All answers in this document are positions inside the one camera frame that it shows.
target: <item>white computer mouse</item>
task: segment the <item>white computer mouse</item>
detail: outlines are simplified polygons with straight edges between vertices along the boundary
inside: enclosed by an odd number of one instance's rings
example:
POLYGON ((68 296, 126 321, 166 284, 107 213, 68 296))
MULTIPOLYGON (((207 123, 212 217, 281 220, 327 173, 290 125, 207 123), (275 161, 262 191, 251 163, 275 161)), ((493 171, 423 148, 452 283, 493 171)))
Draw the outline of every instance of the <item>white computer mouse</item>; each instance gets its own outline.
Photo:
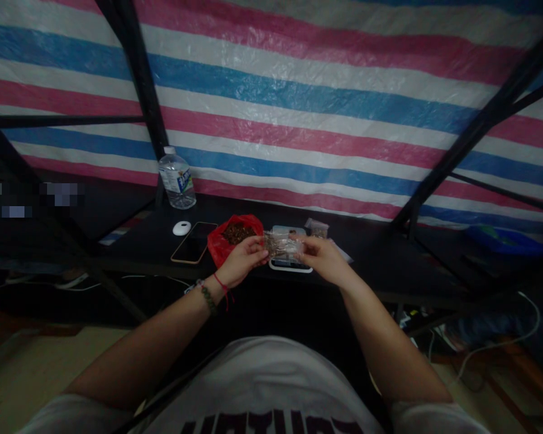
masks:
POLYGON ((173 226, 173 233, 175 235, 187 235, 189 231, 191 230, 191 223, 189 222, 179 222, 175 226, 173 226))

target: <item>floor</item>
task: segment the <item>floor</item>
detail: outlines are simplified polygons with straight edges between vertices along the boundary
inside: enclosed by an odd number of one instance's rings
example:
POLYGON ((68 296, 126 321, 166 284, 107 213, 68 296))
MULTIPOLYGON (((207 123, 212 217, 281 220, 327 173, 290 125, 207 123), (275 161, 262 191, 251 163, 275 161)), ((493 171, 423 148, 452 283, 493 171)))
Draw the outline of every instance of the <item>floor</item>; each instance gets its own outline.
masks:
MULTIPOLYGON (((124 336, 125 330, 86 327, 73 338, 17 336, 0 349, 0 433, 13 433, 91 363, 124 336)), ((434 366, 445 383, 454 378, 450 366, 434 366)), ((502 377, 507 390, 516 389, 521 408, 534 405, 519 385, 502 377)), ((519 423, 497 396, 485 387, 473 393, 461 383, 451 387, 455 400, 493 433, 522 433, 519 423)))

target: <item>red plastic bag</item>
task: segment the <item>red plastic bag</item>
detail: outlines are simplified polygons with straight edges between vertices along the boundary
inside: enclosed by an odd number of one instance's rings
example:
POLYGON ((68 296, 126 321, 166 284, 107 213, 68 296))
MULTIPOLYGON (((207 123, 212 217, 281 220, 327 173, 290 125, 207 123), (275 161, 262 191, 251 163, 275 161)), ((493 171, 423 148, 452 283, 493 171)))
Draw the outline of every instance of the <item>red plastic bag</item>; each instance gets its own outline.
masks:
POLYGON ((222 235, 229 224, 235 223, 242 223, 243 226, 252 228, 256 235, 262 236, 264 234, 264 226, 255 215, 231 216, 229 220, 215 228, 214 231, 207 236, 207 247, 209 248, 209 253, 211 253, 211 257, 217 268, 223 265, 231 251, 235 248, 235 246, 228 243, 222 235))

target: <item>digital scale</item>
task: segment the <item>digital scale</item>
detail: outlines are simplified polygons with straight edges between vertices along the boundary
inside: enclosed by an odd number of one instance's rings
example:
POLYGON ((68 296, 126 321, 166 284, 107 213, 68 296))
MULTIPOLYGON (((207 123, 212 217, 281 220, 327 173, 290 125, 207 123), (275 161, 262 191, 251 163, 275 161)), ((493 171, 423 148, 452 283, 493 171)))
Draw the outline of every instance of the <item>digital scale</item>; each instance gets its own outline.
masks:
MULTIPOLYGON (((304 228, 296 228, 290 226, 274 226, 271 228, 271 232, 274 234, 295 234, 295 235, 306 235, 306 230, 304 228)), ((279 271, 291 271, 291 272, 302 272, 302 273, 311 273, 314 271, 312 267, 307 266, 306 264, 295 262, 295 258, 292 255, 289 255, 285 260, 281 259, 270 259, 268 264, 271 269, 279 271)))

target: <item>striped tarp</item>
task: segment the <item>striped tarp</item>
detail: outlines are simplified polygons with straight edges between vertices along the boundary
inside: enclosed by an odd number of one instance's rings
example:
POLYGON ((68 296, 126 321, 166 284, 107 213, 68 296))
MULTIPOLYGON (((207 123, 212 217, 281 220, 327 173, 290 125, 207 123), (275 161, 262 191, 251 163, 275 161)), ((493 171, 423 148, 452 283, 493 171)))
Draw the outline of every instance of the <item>striped tarp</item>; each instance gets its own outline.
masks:
MULTIPOLYGON (((198 192, 385 221, 543 35, 543 1, 135 4, 169 140, 198 192)), ((140 114, 93 0, 0 0, 0 114, 12 113, 140 114)), ((6 134, 35 167, 156 182, 143 125, 6 134)), ((457 172, 543 200, 543 100, 457 172)), ((543 212, 455 180, 421 216, 543 240, 543 212)))

